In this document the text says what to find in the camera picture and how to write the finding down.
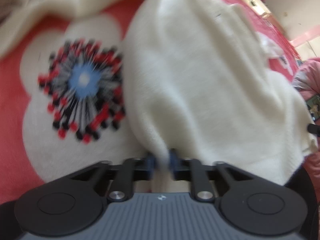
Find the pink floral quilt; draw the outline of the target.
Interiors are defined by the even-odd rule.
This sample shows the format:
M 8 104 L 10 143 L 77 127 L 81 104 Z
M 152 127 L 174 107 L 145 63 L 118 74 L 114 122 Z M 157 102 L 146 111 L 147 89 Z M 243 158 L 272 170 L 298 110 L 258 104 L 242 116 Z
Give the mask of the pink floral quilt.
M 319 57 L 305 61 L 292 84 L 305 100 L 313 122 L 319 125 Z M 304 167 L 314 183 L 319 184 L 319 150 L 307 157 Z

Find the cream nightstand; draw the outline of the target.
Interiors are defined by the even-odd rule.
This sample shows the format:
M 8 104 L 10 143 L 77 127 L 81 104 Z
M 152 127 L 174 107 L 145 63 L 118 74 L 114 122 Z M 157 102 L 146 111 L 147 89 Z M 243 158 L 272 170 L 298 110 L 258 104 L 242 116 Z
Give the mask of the cream nightstand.
M 272 16 L 272 12 L 268 9 L 262 0 L 242 0 L 245 2 L 256 14 L 262 18 Z

